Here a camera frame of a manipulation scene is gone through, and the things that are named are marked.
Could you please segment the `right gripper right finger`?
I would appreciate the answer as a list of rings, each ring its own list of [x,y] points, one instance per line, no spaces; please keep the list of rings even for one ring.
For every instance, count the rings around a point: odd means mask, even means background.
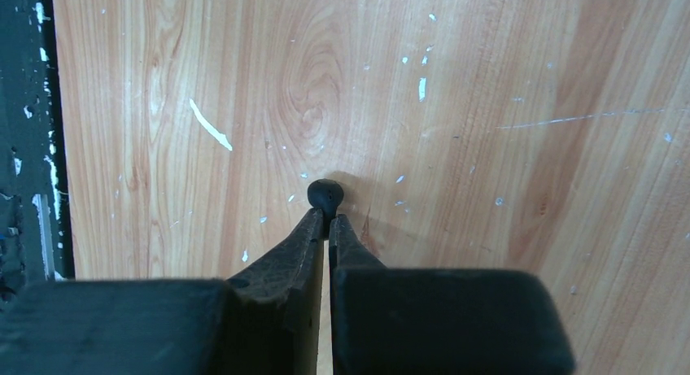
[[[572,374],[543,282],[518,270],[389,268],[345,215],[330,223],[337,374]]]

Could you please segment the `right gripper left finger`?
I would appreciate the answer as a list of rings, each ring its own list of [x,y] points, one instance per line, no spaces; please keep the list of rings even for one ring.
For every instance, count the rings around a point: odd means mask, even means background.
[[[324,215],[228,279],[46,281],[1,318],[4,374],[314,374]]]

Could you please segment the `black earbud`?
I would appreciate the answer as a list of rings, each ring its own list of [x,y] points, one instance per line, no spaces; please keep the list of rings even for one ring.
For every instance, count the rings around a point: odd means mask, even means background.
[[[318,179],[308,186],[307,196],[310,205],[323,213],[323,238],[327,239],[331,221],[337,216],[344,199],[343,187],[337,181]]]

